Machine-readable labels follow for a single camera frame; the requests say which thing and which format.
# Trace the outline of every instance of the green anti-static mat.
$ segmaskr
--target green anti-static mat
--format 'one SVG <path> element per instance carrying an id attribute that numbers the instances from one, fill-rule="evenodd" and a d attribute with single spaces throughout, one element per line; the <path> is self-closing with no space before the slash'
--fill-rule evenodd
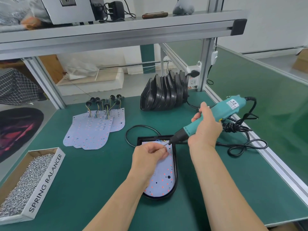
<path id="1" fill-rule="evenodd" d="M 189 94 L 191 104 L 199 105 L 206 101 L 213 105 L 205 93 Z M 140 97 L 125 98 L 125 127 L 110 133 L 108 142 L 99 150 L 86 151 L 62 144 L 72 116 L 86 111 L 84 103 L 56 111 L 28 150 L 60 147 L 66 154 L 63 163 L 36 218 L 0 226 L 0 230 L 82 230 L 130 170 L 134 148 L 125 141 L 126 130 L 133 125 L 145 124 L 163 135 L 170 135 L 187 125 L 195 114 L 195 110 L 187 104 L 169 111 L 143 112 L 139 101 Z M 129 132 L 129 140 L 136 143 L 138 136 L 153 135 L 155 133 L 149 129 L 135 128 Z M 241 133 L 223 133 L 219 141 L 238 143 L 245 139 Z M 308 217 L 308 208 L 257 151 L 246 151 L 239 158 L 231 158 L 226 151 L 225 147 L 217 147 L 236 185 L 265 224 Z M 161 201 L 142 196 L 129 230 L 210 230 L 188 146 L 178 145 L 176 153 L 178 185 L 174 194 Z"/>

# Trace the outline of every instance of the cardboard box on shelf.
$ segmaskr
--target cardboard box on shelf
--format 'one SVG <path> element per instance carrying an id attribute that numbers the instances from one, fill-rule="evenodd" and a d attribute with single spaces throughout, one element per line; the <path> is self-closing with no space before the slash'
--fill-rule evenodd
<path id="1" fill-rule="evenodd" d="M 300 52 L 292 68 L 308 73 L 308 49 L 303 49 Z"/>
<path id="2" fill-rule="evenodd" d="M 30 221 L 35 218 L 65 157 L 64 152 L 59 147 L 28 151 L 24 158 L 21 160 L 21 162 L 10 173 L 9 177 L 5 180 L 5 182 L 0 188 L 0 205 L 2 205 L 6 197 L 16 187 L 17 183 L 26 171 L 30 162 L 38 156 L 47 154 L 53 154 L 54 156 L 45 173 L 43 174 L 41 180 L 39 181 L 32 195 L 30 196 L 28 202 L 26 203 L 24 209 L 20 214 L 8 217 L 0 217 L 0 225 L 11 224 L 21 221 Z"/>

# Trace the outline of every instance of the screwdriver power cord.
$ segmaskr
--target screwdriver power cord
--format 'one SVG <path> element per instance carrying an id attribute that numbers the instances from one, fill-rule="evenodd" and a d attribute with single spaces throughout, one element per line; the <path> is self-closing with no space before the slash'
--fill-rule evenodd
<path id="1" fill-rule="evenodd" d="M 257 105 L 256 98 L 255 97 L 245 97 L 245 99 L 246 99 L 246 101 L 253 101 L 254 102 L 252 108 L 249 110 L 248 113 L 245 113 L 243 115 L 243 118 L 241 118 L 239 120 L 235 120 L 232 117 L 228 118 L 229 122 L 224 120 L 222 122 L 222 131 L 224 131 L 224 132 L 233 132 L 233 133 L 243 132 L 243 133 L 245 133 L 245 135 L 247 137 L 247 142 L 246 143 L 240 143 L 240 144 L 226 144 L 226 143 L 216 142 L 216 146 L 229 147 L 229 149 L 227 150 L 227 153 L 228 153 L 229 156 L 232 156 L 232 157 L 239 157 L 239 156 L 241 156 L 244 153 L 244 151 L 246 151 L 247 149 L 266 149 L 268 147 L 268 143 L 265 140 L 262 140 L 262 139 L 250 140 L 250 136 L 249 136 L 248 132 L 252 131 L 252 129 L 242 125 L 245 120 L 256 120 L 256 119 L 259 118 L 258 116 L 256 116 L 255 114 L 252 113 L 253 110 L 255 109 L 256 105 Z M 192 108 L 196 109 L 197 111 L 199 111 L 199 108 L 197 106 L 191 105 L 188 102 L 187 102 L 187 104 L 190 107 L 192 107 Z M 150 126 L 146 126 L 146 125 L 135 125 L 135 126 L 132 126 L 125 133 L 125 140 L 126 140 L 126 142 L 130 146 L 132 146 L 132 147 L 136 147 L 136 146 L 129 142 L 129 140 L 127 139 L 127 135 L 128 135 L 128 132 L 131 129 L 135 128 L 135 127 L 148 128 L 148 129 L 151 129 L 151 130 L 155 131 L 159 136 L 161 135 L 158 130 L 156 130 L 156 129 L 150 127 Z M 265 146 L 264 147 L 256 147 L 256 146 L 251 145 L 251 143 L 256 142 L 256 141 L 263 142 L 265 144 Z M 187 144 L 187 142 L 180 142 L 180 143 L 177 143 L 177 144 Z M 237 153 L 237 154 L 234 154 L 234 153 L 231 152 L 234 149 L 240 149 L 240 152 Z"/>

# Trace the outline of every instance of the teal electric screwdriver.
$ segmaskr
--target teal electric screwdriver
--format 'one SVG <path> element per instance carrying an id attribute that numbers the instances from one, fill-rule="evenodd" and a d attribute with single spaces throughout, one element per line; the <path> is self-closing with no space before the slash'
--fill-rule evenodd
<path id="1" fill-rule="evenodd" d="M 226 100 L 217 103 L 211 108 L 213 116 L 216 121 L 225 120 L 243 108 L 246 104 L 246 98 L 242 98 L 239 95 L 231 96 Z M 197 131 L 197 127 L 203 120 L 203 115 L 191 124 L 181 128 L 178 132 L 174 134 L 167 144 L 176 144 L 181 141 L 187 140 L 190 136 L 194 135 Z"/>

